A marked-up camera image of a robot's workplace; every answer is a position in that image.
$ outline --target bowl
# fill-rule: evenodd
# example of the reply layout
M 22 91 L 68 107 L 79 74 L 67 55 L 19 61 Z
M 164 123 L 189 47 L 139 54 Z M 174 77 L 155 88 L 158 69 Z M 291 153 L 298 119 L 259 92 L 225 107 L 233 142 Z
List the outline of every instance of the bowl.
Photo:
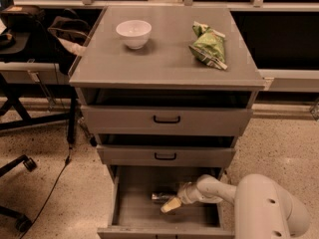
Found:
M 117 27 L 120 39 L 131 49 L 140 49 L 148 40 L 152 26 L 143 20 L 129 20 Z

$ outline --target black cable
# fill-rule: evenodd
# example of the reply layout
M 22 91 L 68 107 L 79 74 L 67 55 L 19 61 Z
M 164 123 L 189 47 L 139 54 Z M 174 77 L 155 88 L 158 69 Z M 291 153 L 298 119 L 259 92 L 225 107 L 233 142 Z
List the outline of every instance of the black cable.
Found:
M 51 197 L 51 195 L 52 195 L 54 189 L 56 188 L 56 185 L 58 184 L 58 181 L 59 181 L 59 179 L 60 179 L 62 173 L 64 172 L 64 170 L 66 169 L 66 167 L 68 166 L 68 164 L 71 162 L 71 150 L 72 150 L 72 147 L 69 146 L 69 153 L 68 153 L 68 156 L 67 156 L 67 158 L 66 158 L 66 160 L 65 160 L 64 166 L 63 166 L 62 170 L 60 171 L 58 177 L 56 178 L 56 181 L 54 182 L 54 184 L 53 184 L 53 186 L 52 186 L 52 189 L 51 189 L 51 191 L 50 191 L 50 193 L 49 193 L 47 199 L 45 200 L 44 204 L 42 205 L 42 207 L 41 207 L 40 211 L 38 212 L 36 218 L 35 218 L 34 221 L 32 222 L 32 225 L 30 226 L 30 228 L 29 228 L 26 232 L 24 232 L 24 234 L 20 237 L 20 239 L 22 239 L 22 238 L 28 233 L 28 231 L 31 229 L 31 227 L 34 225 L 34 223 L 36 223 L 36 221 L 37 221 L 38 218 L 40 217 L 42 211 L 43 211 L 44 208 L 46 207 L 46 205 L 47 205 L 47 203 L 48 203 L 48 201 L 49 201 L 49 199 L 50 199 L 50 197 Z
M 43 24 L 42 24 L 41 21 L 36 20 L 36 22 L 40 25 L 40 27 L 41 27 L 43 33 L 45 34 L 48 47 L 49 47 L 49 49 L 51 50 L 52 54 L 54 55 L 55 60 L 56 60 L 56 61 L 59 61 L 58 55 L 57 55 L 57 53 L 56 53 L 56 50 L 54 49 L 53 44 L 50 42 L 49 35 L 48 35 L 48 31 L 47 31 L 46 28 L 43 26 Z M 55 78 L 56 78 L 57 85 L 60 86 L 59 77 L 58 77 L 58 69 L 57 69 L 57 67 L 56 67 L 55 62 L 53 62 L 53 67 L 54 67 L 54 72 L 55 72 Z M 64 106 L 64 103 L 62 102 L 61 96 L 62 96 L 62 95 L 61 95 L 61 93 L 60 93 L 60 98 L 59 98 L 60 104 L 61 104 L 61 106 L 62 106 L 62 108 L 63 108 L 63 112 L 66 113 L 67 111 L 66 111 L 66 108 L 65 108 L 65 106 Z M 68 136 L 68 120 L 67 120 L 67 119 L 65 120 L 65 126 L 66 126 L 65 129 L 66 129 L 66 137 L 67 137 L 67 136 Z

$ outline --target snack bag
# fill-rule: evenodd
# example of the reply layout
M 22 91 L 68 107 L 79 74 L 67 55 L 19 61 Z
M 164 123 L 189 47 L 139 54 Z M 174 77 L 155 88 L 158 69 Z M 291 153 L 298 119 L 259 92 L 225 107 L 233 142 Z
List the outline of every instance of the snack bag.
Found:
M 226 70 L 223 41 L 225 35 L 205 24 L 194 22 L 192 30 L 198 39 L 189 45 L 192 54 L 209 67 Z

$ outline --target gray cabinet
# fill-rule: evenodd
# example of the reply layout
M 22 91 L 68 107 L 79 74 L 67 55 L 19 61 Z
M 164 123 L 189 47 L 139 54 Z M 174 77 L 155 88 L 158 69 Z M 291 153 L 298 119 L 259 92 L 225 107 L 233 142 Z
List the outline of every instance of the gray cabinet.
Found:
M 153 25 L 151 39 L 137 51 L 124 47 L 115 32 L 130 19 Z M 191 55 L 194 20 L 226 34 L 227 71 Z M 176 192 L 205 173 L 221 176 L 263 89 L 228 9 L 109 7 L 70 83 L 114 183 L 101 238 L 233 238 L 223 230 L 217 205 L 162 214 L 152 202 L 153 192 Z

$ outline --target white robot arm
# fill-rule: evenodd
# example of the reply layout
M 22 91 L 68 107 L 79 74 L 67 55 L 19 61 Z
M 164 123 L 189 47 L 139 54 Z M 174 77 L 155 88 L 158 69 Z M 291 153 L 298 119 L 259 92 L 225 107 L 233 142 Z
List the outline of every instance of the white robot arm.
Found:
M 275 181 L 259 174 L 247 175 L 237 187 L 203 175 L 197 182 L 183 185 L 161 211 L 195 201 L 221 200 L 234 204 L 236 239 L 290 239 L 303 235 L 310 225 L 305 205 Z

